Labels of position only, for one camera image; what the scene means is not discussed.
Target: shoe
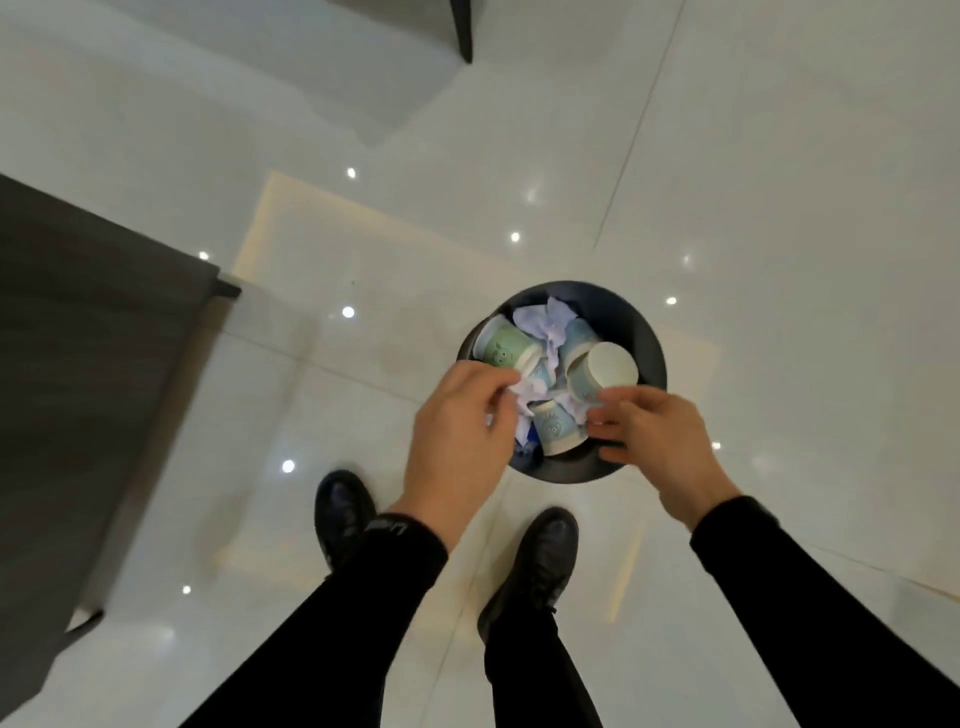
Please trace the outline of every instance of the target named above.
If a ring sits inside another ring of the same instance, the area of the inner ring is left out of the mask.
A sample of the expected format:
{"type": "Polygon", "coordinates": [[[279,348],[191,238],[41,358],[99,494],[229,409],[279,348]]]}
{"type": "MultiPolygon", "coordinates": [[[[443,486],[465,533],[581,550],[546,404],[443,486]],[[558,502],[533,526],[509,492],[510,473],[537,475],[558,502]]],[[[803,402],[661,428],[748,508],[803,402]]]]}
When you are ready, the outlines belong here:
{"type": "Polygon", "coordinates": [[[349,558],[376,506],[363,481],[350,471],[334,471],[320,481],[313,506],[313,525],[331,571],[349,558]]]}
{"type": "Polygon", "coordinates": [[[527,601],[537,610],[556,611],[554,604],[577,563],[579,541],[577,520],[565,508],[547,508],[534,519],[516,550],[514,567],[477,620],[477,631],[484,644],[491,625],[518,600],[527,601]]]}

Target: white tile floor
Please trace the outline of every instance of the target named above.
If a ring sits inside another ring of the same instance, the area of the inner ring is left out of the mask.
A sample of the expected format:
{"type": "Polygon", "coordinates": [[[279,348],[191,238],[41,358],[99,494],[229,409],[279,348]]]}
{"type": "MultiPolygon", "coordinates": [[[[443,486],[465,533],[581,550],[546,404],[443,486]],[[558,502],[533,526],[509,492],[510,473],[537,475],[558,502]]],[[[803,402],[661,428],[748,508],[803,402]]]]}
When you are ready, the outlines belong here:
{"type": "MultiPolygon", "coordinates": [[[[325,575],[319,478],[389,502],[469,329],[559,278],[634,303],[734,477],[960,679],[960,604],[907,580],[960,594],[960,6],[478,6],[467,67],[443,0],[0,0],[0,173],[244,288],[209,311],[107,619],[5,726],[178,725],[325,575]]],[[[793,724],[622,472],[505,475],[385,725],[492,724],[476,614],[558,502],[583,538],[558,620],[608,725],[793,724]]]]}

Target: chair leg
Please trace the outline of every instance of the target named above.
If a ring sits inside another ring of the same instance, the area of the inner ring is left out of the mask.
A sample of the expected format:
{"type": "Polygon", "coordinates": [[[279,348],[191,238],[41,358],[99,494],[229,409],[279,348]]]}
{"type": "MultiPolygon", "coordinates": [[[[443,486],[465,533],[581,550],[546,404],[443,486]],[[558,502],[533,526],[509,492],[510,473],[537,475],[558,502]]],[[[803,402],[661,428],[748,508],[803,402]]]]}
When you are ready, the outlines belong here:
{"type": "Polygon", "coordinates": [[[453,24],[457,28],[457,43],[460,44],[460,55],[467,63],[473,63],[473,28],[470,0],[450,0],[453,10],[453,24]]]}

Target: cup logo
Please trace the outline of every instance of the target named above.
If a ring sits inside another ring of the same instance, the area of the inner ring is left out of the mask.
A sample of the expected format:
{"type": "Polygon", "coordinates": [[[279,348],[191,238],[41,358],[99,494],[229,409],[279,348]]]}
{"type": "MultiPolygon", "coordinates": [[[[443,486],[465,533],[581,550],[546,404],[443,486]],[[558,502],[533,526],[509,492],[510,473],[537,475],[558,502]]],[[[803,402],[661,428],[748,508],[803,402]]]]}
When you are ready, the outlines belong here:
{"type": "Polygon", "coordinates": [[[546,427],[546,431],[554,437],[560,437],[564,431],[564,424],[560,422],[560,418],[557,417],[557,415],[552,413],[543,418],[543,426],[546,427]]]}
{"type": "Polygon", "coordinates": [[[510,352],[501,344],[493,344],[493,366],[502,367],[510,359],[510,352]]]}

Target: trash can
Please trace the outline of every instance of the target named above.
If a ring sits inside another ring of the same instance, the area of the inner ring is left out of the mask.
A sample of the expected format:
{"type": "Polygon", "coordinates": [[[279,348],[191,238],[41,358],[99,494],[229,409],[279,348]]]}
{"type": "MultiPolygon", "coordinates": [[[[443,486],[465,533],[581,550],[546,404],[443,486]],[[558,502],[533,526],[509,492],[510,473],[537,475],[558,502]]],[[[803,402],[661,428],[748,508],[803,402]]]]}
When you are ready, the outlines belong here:
{"type": "MultiPolygon", "coordinates": [[[[544,304],[551,296],[567,303],[586,319],[602,339],[619,344],[630,352],[640,371],[640,384],[666,389],[663,349],[646,319],[612,291],[577,280],[542,283],[512,296],[476,325],[461,345],[457,358],[473,358],[473,341],[491,316],[502,313],[512,321],[515,308],[544,304]]],[[[542,449],[537,449],[533,455],[515,451],[510,467],[550,483],[586,483],[623,467],[600,459],[600,448],[606,444],[589,438],[582,445],[553,457],[544,457],[542,449]]]]}

